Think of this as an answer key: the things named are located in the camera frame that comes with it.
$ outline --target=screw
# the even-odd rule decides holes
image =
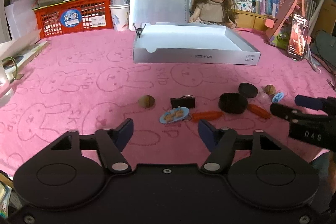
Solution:
[[[117,162],[112,165],[112,169],[115,171],[125,171],[128,168],[128,164],[124,162]]]
[[[34,224],[35,223],[35,218],[33,218],[32,216],[25,216],[23,218],[23,221],[26,223],[26,224]]]
[[[221,166],[215,162],[208,162],[207,164],[204,164],[203,167],[208,171],[217,171],[221,168]]]
[[[310,217],[309,216],[302,216],[299,220],[300,224],[308,224],[310,222]]]

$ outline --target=black binder clip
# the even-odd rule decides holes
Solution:
[[[133,23],[133,26],[134,26],[134,29],[135,29],[135,32],[136,32],[136,35],[140,38],[140,35],[141,35],[141,33],[142,33],[142,31],[143,31],[143,29],[145,29],[145,27],[146,27],[146,24],[142,27],[142,28],[137,28],[136,26],[135,26],[135,23]]]
[[[195,97],[192,95],[185,95],[180,98],[170,98],[171,107],[187,107],[194,108],[195,107]]]

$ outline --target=red plastic bin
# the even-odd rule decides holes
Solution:
[[[65,27],[60,22],[63,12],[69,9],[77,9],[81,12],[82,21],[75,27]],[[40,8],[34,11],[37,26],[42,29],[40,38],[55,35],[83,32],[90,30],[113,28],[110,0],[71,0],[50,7]],[[105,16],[105,26],[92,26],[91,17]]]

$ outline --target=pink tablecloth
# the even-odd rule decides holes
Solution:
[[[49,45],[23,70],[15,81],[15,95],[0,109],[0,169],[15,170],[68,129],[92,134],[116,127],[132,118],[135,131],[123,154],[137,163],[201,164],[209,154],[191,121],[169,125],[159,117],[170,109],[170,98],[192,94],[192,111],[218,110],[222,93],[237,92],[241,82],[262,88],[273,84],[285,93],[282,103],[294,106],[295,95],[334,96],[325,70],[315,73],[306,61],[295,62],[263,39],[249,32],[241,35],[260,50],[257,66],[223,64],[134,64],[134,32],[113,30],[66,34]],[[140,108],[140,96],[156,100],[152,109]],[[259,97],[251,102],[269,109],[270,101]],[[268,121],[246,111],[226,114],[214,121],[216,127],[231,127],[240,134],[263,129],[307,161],[319,148],[289,139],[288,123],[277,117]],[[83,154],[97,159],[96,153]],[[248,155],[237,153],[236,160]]]

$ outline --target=smartphone screen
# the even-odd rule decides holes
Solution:
[[[288,54],[296,59],[303,59],[308,37],[308,20],[299,14],[293,14]]]

